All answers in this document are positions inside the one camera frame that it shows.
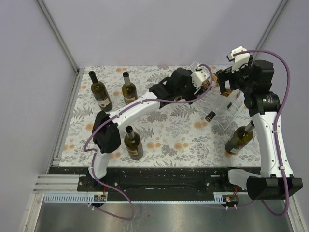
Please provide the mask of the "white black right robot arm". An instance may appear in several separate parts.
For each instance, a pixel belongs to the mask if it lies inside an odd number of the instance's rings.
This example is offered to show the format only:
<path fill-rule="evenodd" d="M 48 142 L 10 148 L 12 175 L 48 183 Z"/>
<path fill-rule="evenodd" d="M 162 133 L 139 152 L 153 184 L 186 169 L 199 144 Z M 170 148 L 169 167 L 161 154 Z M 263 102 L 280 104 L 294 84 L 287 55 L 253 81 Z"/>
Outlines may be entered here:
<path fill-rule="evenodd" d="M 250 61 L 238 71 L 229 67 L 216 73 L 221 92 L 229 82 L 232 90 L 238 89 L 244 94 L 261 155 L 259 175 L 231 169 L 220 178 L 220 187 L 225 191 L 236 186 L 244 188 L 252 200 L 286 200 L 303 187 L 302 179 L 294 176 L 286 156 L 281 134 L 283 102 L 270 90 L 273 75 L 273 63 L 265 60 Z"/>

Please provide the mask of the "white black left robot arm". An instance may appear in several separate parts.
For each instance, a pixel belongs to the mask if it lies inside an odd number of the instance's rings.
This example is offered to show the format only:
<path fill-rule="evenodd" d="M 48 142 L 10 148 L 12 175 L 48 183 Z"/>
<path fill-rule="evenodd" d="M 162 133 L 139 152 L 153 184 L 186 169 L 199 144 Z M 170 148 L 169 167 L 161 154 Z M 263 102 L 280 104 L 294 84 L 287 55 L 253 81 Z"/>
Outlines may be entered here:
<path fill-rule="evenodd" d="M 89 187 L 94 191 L 103 189 L 109 157 L 121 145 L 120 131 L 141 118 L 171 103 L 193 103 L 203 93 L 202 84 L 210 73 L 199 67 L 195 70 L 177 68 L 171 76 L 162 79 L 149 88 L 144 95 L 125 107 L 97 114 L 89 137 L 94 142 L 93 160 L 88 168 Z"/>

